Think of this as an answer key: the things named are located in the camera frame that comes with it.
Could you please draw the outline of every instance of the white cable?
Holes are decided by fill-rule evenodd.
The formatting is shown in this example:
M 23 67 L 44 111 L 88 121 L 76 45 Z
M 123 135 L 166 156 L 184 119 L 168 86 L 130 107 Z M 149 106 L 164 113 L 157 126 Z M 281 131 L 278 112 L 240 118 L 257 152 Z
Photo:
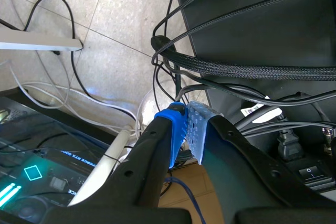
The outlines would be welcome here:
M 19 80 L 18 80 L 17 77 L 16 77 L 15 72 L 13 71 L 11 61 L 10 61 L 10 60 L 6 60 L 6 61 L 0 63 L 0 66 L 2 66 L 2 65 L 4 65 L 4 64 L 8 64 L 8 65 L 9 65 L 9 69 L 10 69 L 10 71 L 11 71 L 13 77 L 14 77 L 14 80 L 15 80 L 16 83 L 18 84 L 19 88 L 21 89 L 21 91 L 22 91 L 22 92 L 23 92 L 23 93 L 24 93 L 24 94 L 25 94 L 25 95 L 26 95 L 26 96 L 27 96 L 33 103 L 35 103 L 36 105 L 38 105 L 38 106 L 40 106 L 40 107 L 42 107 L 42 108 L 45 108 L 45 109 L 57 109 L 57 108 L 60 107 L 60 106 L 45 106 L 45 105 L 43 105 L 43 104 L 40 104 L 38 101 L 36 101 L 33 97 L 30 96 L 30 94 L 29 94 L 29 93 L 23 88 L 23 86 L 20 84 Z M 32 85 L 28 85 L 28 84 L 25 85 L 25 86 L 26 86 L 26 87 L 33 88 L 33 89 L 36 89 L 36 90 L 39 90 L 39 91 L 41 91 L 42 93 L 47 94 L 47 95 L 49 95 L 50 97 L 56 99 L 58 102 L 61 102 L 61 100 L 60 100 L 57 96 L 55 96 L 55 95 L 53 95 L 53 94 L 50 94 L 50 93 L 48 93 L 47 91 L 45 91 L 45 90 L 43 90 L 43 89 L 41 89 L 41 88 L 39 88 L 39 87 L 35 87 L 35 86 L 32 86 Z M 101 124 L 101 123 L 98 123 L 98 122 L 96 122 L 96 121 L 93 121 L 93 120 L 90 120 L 90 119 L 88 119 L 88 118 L 85 118 L 85 117 L 79 115 L 79 114 L 78 114 L 78 113 L 77 113 L 77 112 L 76 112 L 70 105 L 65 104 L 65 107 L 66 107 L 68 110 L 70 110 L 74 115 L 76 115 L 77 117 L 81 118 L 82 120 L 84 120 L 84 121 L 86 121 L 86 122 L 88 122 L 88 123 L 91 123 L 91 124 L 94 124 L 94 125 L 97 125 L 97 126 L 106 127 L 106 128 L 108 128 L 108 129 L 110 129 L 110 130 L 116 132 L 116 133 L 119 133 L 119 131 L 116 131 L 116 130 L 114 129 L 114 126 L 112 126 L 112 125 Z
M 30 82 L 22 83 L 23 86 L 24 85 L 35 85 L 35 84 L 40 84 L 40 85 L 45 85 L 45 86 L 51 86 L 50 83 L 40 82 L 40 81 L 30 81 Z M 60 85 L 56 85 L 56 87 L 59 88 L 59 89 L 67 89 L 66 87 L 63 87 L 63 86 L 60 86 Z M 128 112 L 128 113 L 130 113 L 135 118 L 135 114 L 132 111 L 128 110 L 128 109 L 119 107 L 117 105 L 113 105 L 113 104 L 97 101 L 97 100 L 93 99 L 92 97 L 89 97 L 88 95 L 86 95 L 86 94 L 84 94 L 84 93 L 82 93 L 82 92 L 80 92 L 80 91 L 78 91 L 76 89 L 73 89 L 73 88 L 70 88 L 70 91 L 75 92 L 75 93 L 77 93 L 77 94 L 79 94 L 79 95 L 81 95 L 81 96 L 83 96 L 83 97 L 91 100 L 92 102 L 97 103 L 97 104 L 100 104 L 100 105 L 103 105 L 103 106 L 106 106 L 106 107 L 111 107 L 111 108 L 114 108 L 114 109 L 119 109 L 119 110 L 122 110 L 124 112 Z
M 59 99 L 57 96 L 55 96 L 55 95 L 53 95 L 53 94 L 51 94 L 51 93 L 49 93 L 49 92 L 47 92 L 47 91 L 45 91 L 45 90 L 39 88 L 39 87 L 36 87 L 36 86 L 33 86 L 33 85 L 28 85 L 28 84 L 25 85 L 25 87 L 29 87 L 29 88 L 36 89 L 36 90 L 38 90 L 38 91 L 40 91 L 40 92 L 42 92 L 42 93 L 44 93 L 44 94 L 46 94 L 46 95 L 51 96 L 52 98 L 56 99 L 57 101 L 60 101 L 60 99 Z M 114 127 L 116 127 L 116 128 L 121 128 L 121 127 L 112 126 L 112 125 L 106 125 L 106 124 L 102 124 L 102 123 L 93 121 L 93 120 L 91 120 L 91 119 L 88 119 L 88 118 L 85 118 L 84 116 L 79 115 L 79 114 L 78 114 L 78 113 L 77 113 L 77 112 L 76 112 L 70 105 L 65 104 L 64 106 L 65 106 L 68 110 L 70 110 L 74 115 L 76 115 L 77 117 L 79 117 L 80 119 L 82 119 L 83 121 L 86 121 L 86 122 L 88 122 L 88 123 L 90 123 L 90 124 L 93 124 L 93 125 L 102 126 L 102 127 L 108 128 L 108 129 L 110 129 L 110 130 L 112 130 L 112 131 L 114 131 L 114 132 L 116 132 L 116 133 L 119 133 L 119 131 L 116 131 L 116 130 L 114 129 Z
M 22 85 L 20 84 L 19 80 L 17 79 L 13 68 L 12 68 L 12 62 L 10 60 L 6 60 L 4 62 L 0 63 L 0 66 L 4 65 L 4 64 L 8 64 L 9 65 L 9 69 L 14 77 L 14 80 L 16 81 L 16 83 L 18 84 L 19 88 L 21 89 L 21 91 L 23 92 L 23 94 L 25 94 L 33 103 L 35 103 L 36 105 L 40 106 L 41 108 L 44 109 L 59 109 L 60 107 L 62 107 L 63 105 L 59 105 L 59 106 L 45 106 L 41 103 L 39 103 L 37 100 L 35 100 L 32 96 L 30 96 L 30 94 L 28 94 L 28 92 L 22 87 Z
M 22 21 L 22 19 L 21 19 L 19 13 L 18 13 L 18 11 L 17 11 L 17 9 L 16 9 L 16 7 L 15 7 L 13 0 L 9 0 L 9 2 L 10 2 L 10 5 L 12 6 L 12 8 L 13 8 L 13 10 L 14 10 L 14 13 L 15 13 L 16 17 L 17 17 L 18 20 L 20 21 L 21 25 L 22 25 L 23 27 L 25 27 L 25 24 L 24 24 L 24 22 Z M 54 89 L 57 91 L 57 93 L 60 95 L 60 97 L 61 97 L 62 99 L 64 99 L 63 95 L 62 95 L 62 94 L 59 92 L 59 90 L 56 88 L 55 83 L 53 82 L 53 80 L 52 80 L 52 78 L 51 78 L 51 76 L 50 76 L 50 74 L 49 74 L 49 72 L 48 72 L 46 66 L 44 65 L 44 63 L 43 63 L 43 61 L 42 61 L 42 59 L 41 59 L 40 54 L 38 53 L 38 51 L 35 51 L 35 54 L 37 55 L 37 58 L 38 58 L 39 62 L 41 63 L 41 65 L 42 65 L 42 67 L 43 67 L 43 69 L 44 69 L 44 71 L 45 71 L 45 73 L 46 73 L 46 75 L 47 75 L 49 81 L 50 81 L 51 84 L 52 84 L 52 86 L 53 86 Z M 64 104 L 67 102 L 68 97 L 69 97 L 69 92 L 70 92 L 70 80 L 69 80 L 69 76 L 68 76 L 67 70 L 66 70 L 66 68 L 65 68 L 65 66 L 64 66 L 64 64 L 63 64 L 63 62 L 60 60 L 59 57 L 56 57 L 56 58 L 57 58 L 57 60 L 60 62 L 61 66 L 63 67 L 63 71 L 64 71 L 64 73 L 65 73 L 65 75 L 66 75 L 66 77 L 67 77 L 67 81 L 68 81 L 68 90 L 67 90 L 67 93 L 66 93 L 66 97 L 65 97 L 65 99 L 64 99 L 64 102 L 61 101 L 61 105 L 58 107 L 58 108 L 61 108 L 61 107 L 64 106 Z

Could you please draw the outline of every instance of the screw hole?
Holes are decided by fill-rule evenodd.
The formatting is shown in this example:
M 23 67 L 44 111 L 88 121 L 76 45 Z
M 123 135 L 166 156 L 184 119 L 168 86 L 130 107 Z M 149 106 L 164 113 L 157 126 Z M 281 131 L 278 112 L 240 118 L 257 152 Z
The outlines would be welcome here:
M 131 177 L 133 175 L 133 171 L 128 170 L 127 172 L 124 173 L 126 177 Z
M 277 170 L 272 170 L 271 171 L 271 175 L 272 175 L 272 177 L 274 177 L 274 178 L 280 178 L 280 172 L 278 172 Z

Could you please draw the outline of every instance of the cyan light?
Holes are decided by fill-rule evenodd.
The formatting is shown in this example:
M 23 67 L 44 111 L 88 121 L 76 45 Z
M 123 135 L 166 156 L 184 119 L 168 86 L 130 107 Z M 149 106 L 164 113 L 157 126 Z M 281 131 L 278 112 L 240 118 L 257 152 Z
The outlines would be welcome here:
M 10 191 L 2 200 L 0 200 L 0 207 L 2 207 L 7 201 L 9 201 L 19 190 L 20 186 L 17 186 L 12 191 Z
M 42 174 L 36 165 L 24 168 L 25 173 L 30 181 L 42 178 Z
M 13 187 L 15 186 L 14 183 L 11 183 L 9 186 L 7 186 L 5 189 L 3 189 L 2 191 L 0 191 L 0 199 L 6 194 L 8 193 Z

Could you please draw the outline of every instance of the black plastic part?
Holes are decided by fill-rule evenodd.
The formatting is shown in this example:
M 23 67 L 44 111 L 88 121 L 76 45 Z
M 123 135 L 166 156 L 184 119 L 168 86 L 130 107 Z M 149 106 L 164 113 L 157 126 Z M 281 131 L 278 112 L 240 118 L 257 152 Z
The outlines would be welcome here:
M 214 184 L 226 223 L 245 208 L 336 208 L 336 202 L 313 192 L 283 164 L 249 144 L 222 116 L 208 122 L 202 164 Z
M 181 115 L 184 115 L 185 113 L 185 106 L 184 105 L 178 105 L 178 104 L 171 104 L 167 108 L 168 110 L 175 110 L 179 111 Z
M 257 208 L 237 214 L 236 224 L 316 224 L 334 223 L 335 209 L 317 208 Z
M 278 141 L 278 152 L 284 161 L 290 161 L 303 157 L 304 152 L 302 146 L 299 143 L 298 136 L 295 135 L 293 130 L 280 132 Z
M 75 206 L 53 209 L 44 223 L 191 224 L 186 210 L 156 208 L 170 163 L 171 137 L 172 122 L 155 118 L 97 192 Z
M 151 38 L 151 45 L 155 51 L 158 51 L 163 45 L 167 44 L 171 40 L 166 36 L 157 35 Z M 173 50 L 176 52 L 176 47 L 174 45 L 170 46 L 168 50 Z
M 6 97 L 15 102 L 18 102 L 60 123 L 63 123 L 71 128 L 81 131 L 82 133 L 85 133 L 93 138 L 96 138 L 106 144 L 111 144 L 115 139 L 114 135 L 111 135 L 108 132 L 98 129 L 92 126 L 91 124 L 84 122 L 83 120 L 68 115 L 65 112 L 62 112 L 60 110 L 49 110 L 41 108 L 40 106 L 33 103 L 28 97 L 26 97 L 19 88 L 2 91 L 0 92 L 0 97 Z

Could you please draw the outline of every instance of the white label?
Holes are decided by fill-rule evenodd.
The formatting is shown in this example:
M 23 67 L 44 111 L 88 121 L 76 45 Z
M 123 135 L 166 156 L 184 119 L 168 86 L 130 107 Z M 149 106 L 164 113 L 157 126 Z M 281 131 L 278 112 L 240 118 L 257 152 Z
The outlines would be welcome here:
M 256 111 L 257 109 L 261 108 L 262 106 L 264 106 L 263 104 L 256 104 L 251 108 L 246 108 L 246 109 L 241 109 L 240 111 L 243 113 L 243 115 L 245 117 L 247 117 L 248 115 L 250 115 L 252 112 Z M 276 108 L 272 111 L 267 112 L 266 114 L 262 115 L 261 117 L 255 119 L 253 121 L 253 123 L 265 123 L 273 118 L 275 118 L 276 116 L 279 116 L 282 113 L 282 110 L 279 108 Z

